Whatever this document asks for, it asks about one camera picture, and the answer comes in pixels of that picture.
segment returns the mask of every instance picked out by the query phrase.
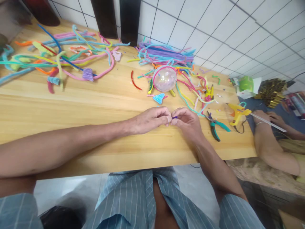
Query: yellow glue gun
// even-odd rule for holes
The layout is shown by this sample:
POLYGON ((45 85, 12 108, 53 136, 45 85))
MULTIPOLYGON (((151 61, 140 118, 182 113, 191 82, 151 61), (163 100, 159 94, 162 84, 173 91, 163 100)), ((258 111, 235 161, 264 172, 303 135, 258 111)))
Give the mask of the yellow glue gun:
POLYGON ((236 126, 241 116, 249 115, 251 113, 251 110, 249 109, 245 110, 245 107, 241 106, 240 104, 236 105, 236 104, 227 103, 227 105, 234 110, 234 112, 231 114, 234 117, 233 121, 230 122, 231 126, 236 126))

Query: wooden table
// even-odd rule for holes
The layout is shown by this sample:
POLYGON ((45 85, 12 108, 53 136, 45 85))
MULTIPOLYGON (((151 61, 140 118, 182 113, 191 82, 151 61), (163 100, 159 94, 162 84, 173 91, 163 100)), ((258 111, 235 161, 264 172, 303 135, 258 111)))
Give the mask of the wooden table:
MULTIPOLYGON (((62 21, 58 27, 46 27, 52 34, 71 31, 72 23, 62 21)), ((15 40, 22 42, 28 40, 46 41, 46 35, 34 20, 33 25, 26 26, 15 40)), ((19 47, 12 42, 15 53, 30 53, 27 47, 19 47)), ((158 104, 147 97, 148 80, 137 79, 141 73, 148 72, 152 65, 140 66, 137 61, 126 61, 137 56, 137 51, 130 46, 120 46, 121 61, 115 63, 114 68, 95 82, 77 81, 70 77, 65 78, 65 89, 55 86, 55 94, 47 89, 46 75, 35 70, 23 75, 0 87, 0 143, 5 143, 36 134, 43 131, 82 126, 87 124, 105 124, 131 118, 150 107, 158 104), (143 89, 140 91, 131 82, 131 71, 134 71, 136 84, 143 89)), ((107 57, 98 59, 89 65, 96 73, 109 67, 107 57)), ((71 67, 65 67, 69 72, 76 72, 71 67)), ((8 75, 9 71, 1 68, 0 76, 8 75)), ((245 123, 245 133, 237 133, 229 122, 233 119, 233 112, 226 104, 238 104, 235 89, 227 81, 227 76, 216 72, 208 72, 209 84, 214 84, 214 93, 217 103, 207 106, 213 117, 225 123, 232 131, 226 132, 216 127, 221 142, 212 137, 209 122, 201 117, 200 123, 206 138, 212 143, 216 152, 223 160, 256 156, 253 135, 248 123, 245 123), (221 78, 212 78, 212 74, 221 78)), ((193 77, 194 84, 198 79, 193 77)), ((195 101, 195 95, 186 86, 180 84, 181 91, 195 101)), ((170 111, 186 106, 179 97, 164 99, 163 106, 170 111)), ((175 126, 161 126, 147 134, 121 138, 101 145, 90 152, 83 153, 64 166, 39 176, 40 179, 78 176, 86 174, 107 173, 125 170, 138 170, 196 163, 197 158, 184 141, 181 132, 175 126)))

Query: blue striped shirt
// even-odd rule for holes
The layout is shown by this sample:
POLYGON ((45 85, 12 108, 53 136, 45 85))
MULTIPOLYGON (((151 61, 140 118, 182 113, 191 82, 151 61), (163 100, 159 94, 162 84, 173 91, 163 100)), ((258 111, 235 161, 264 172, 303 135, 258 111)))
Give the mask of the blue striped shirt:
MULTIPOLYGON (((93 215, 83 228, 154 228, 153 177, 157 178, 180 228, 264 228, 249 203, 231 194, 220 204, 220 224, 216 226, 180 192, 173 167, 111 173, 93 215)), ((1 198, 0 228, 43 229, 33 195, 23 193, 1 198)))

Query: green-handled pliers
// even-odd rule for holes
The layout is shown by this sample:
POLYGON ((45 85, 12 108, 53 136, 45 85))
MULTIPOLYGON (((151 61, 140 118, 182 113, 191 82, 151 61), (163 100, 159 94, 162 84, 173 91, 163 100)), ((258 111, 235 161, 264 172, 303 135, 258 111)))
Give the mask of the green-handled pliers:
POLYGON ((222 122, 218 122, 218 121, 214 120, 211 116, 211 113, 209 113, 208 111, 207 111, 207 114, 208 114, 208 116, 206 116, 206 118, 210 121, 212 135, 216 141, 220 142, 220 138, 218 137, 218 135, 216 133, 215 124, 219 125, 223 129, 225 129, 227 132, 230 132, 231 130, 222 122))

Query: clear plastic ball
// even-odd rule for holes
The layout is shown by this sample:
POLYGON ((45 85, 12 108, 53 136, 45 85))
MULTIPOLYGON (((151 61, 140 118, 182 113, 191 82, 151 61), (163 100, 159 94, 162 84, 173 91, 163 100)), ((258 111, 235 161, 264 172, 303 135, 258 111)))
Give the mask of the clear plastic ball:
POLYGON ((162 92, 170 91, 176 85, 177 73, 170 67, 162 67, 162 69, 155 74, 153 82, 157 90, 162 92))

